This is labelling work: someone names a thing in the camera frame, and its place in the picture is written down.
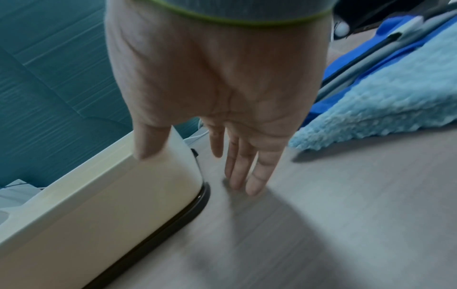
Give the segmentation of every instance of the gray sleeve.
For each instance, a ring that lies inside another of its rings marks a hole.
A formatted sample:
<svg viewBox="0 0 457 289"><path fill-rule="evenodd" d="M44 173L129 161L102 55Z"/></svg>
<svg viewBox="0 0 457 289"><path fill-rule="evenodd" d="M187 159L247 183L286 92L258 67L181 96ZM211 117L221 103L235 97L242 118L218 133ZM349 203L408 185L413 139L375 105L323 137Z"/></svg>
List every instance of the gray sleeve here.
<svg viewBox="0 0 457 289"><path fill-rule="evenodd" d="M329 12L338 0L152 0L208 20L239 23L298 22Z"/></svg>

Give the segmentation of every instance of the gray desk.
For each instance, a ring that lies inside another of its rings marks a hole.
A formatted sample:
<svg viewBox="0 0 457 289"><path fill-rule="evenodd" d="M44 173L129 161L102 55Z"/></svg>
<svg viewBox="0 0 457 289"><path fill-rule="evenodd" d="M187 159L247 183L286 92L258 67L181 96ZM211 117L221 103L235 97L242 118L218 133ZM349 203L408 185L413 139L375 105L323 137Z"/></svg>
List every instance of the gray desk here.
<svg viewBox="0 0 457 289"><path fill-rule="evenodd" d="M456 128L288 149L254 199L206 136L208 206L109 289L455 288Z"/></svg>

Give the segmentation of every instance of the textured blue cloth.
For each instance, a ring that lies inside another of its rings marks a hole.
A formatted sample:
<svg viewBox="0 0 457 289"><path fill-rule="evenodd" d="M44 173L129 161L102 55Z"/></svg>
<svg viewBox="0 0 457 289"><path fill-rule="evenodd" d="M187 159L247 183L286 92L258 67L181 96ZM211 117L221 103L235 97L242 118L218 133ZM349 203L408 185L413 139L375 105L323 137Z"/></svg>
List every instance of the textured blue cloth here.
<svg viewBox="0 0 457 289"><path fill-rule="evenodd" d="M391 19L387 19L382 23L382 25L378 28L376 35L374 38L370 39L369 41L365 42L364 44L360 45L356 49L352 50L351 52L341 56L338 58L335 62L333 62L326 70L325 70L325 75L324 79L330 75L332 75L334 72L336 72L338 69L343 67L344 65L348 64L351 62L353 59L355 59L357 56L361 55L371 47L375 46L378 44L380 41L385 39L391 32L393 32L395 29L398 27L402 26L403 24L407 23L410 21L413 17L412 16L404 16L404 17L395 17ZM329 97L327 99L321 100L317 103L315 103L312 107L311 110L309 111L309 114L303 121L302 125L300 127L304 127L308 125L310 122L312 122L317 116L321 115L322 113L326 112L329 110L332 106L334 106L340 99L342 99L345 94L355 85L357 85L362 79L367 77L368 75L384 68L389 65L392 65L402 59L404 56L408 55L409 53L413 52L415 49L422 47L425 43L427 43L430 39L438 35L440 32L443 30L447 29L449 26L457 22L457 17L454 17L453 19L449 20L445 24L443 24L441 27L427 35L425 38L412 43L395 53L392 53L389 57L385 58L381 62L379 62L377 65L373 66L371 69L367 70L365 73L363 73L351 86L348 88L342 90L341 92L333 95L332 97Z"/></svg>
<svg viewBox="0 0 457 289"><path fill-rule="evenodd" d="M395 65L385 62L362 77L327 112L301 128L289 146L319 150L334 142L453 122L457 119L456 51L454 23L422 48L396 58Z"/></svg>

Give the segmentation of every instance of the white device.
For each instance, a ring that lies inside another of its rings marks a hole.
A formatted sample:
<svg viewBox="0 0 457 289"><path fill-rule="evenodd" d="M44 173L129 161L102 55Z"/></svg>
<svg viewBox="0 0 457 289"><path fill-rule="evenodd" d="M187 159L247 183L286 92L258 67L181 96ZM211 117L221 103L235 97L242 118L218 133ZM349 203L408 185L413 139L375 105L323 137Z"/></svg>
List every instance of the white device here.
<svg viewBox="0 0 457 289"><path fill-rule="evenodd" d="M0 210L1 289L100 288L199 214L209 188L179 134L144 162L132 137Z"/></svg>

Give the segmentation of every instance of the green trim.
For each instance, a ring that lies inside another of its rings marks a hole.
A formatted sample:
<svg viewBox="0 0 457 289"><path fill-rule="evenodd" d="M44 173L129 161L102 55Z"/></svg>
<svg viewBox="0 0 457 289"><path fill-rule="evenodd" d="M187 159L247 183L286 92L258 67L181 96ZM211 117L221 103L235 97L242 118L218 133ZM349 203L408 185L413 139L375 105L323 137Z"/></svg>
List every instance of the green trim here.
<svg viewBox="0 0 457 289"><path fill-rule="evenodd" d="M277 26L288 26L288 25L298 25L307 22L312 22L314 20L323 18L324 16L329 15L333 9L312 15L310 17L301 18L301 19L291 19L291 20L280 20L280 21L247 21L247 20L234 20L228 18L217 18L208 15L198 14L192 11L188 11L177 7L175 5L171 5L164 0L148 0L155 4L158 4L166 9L169 9L177 14L186 17L192 17L199 20L213 22L217 24L223 25L232 25L232 26L245 26L245 27L255 27L255 28L267 28L267 27L277 27Z"/></svg>

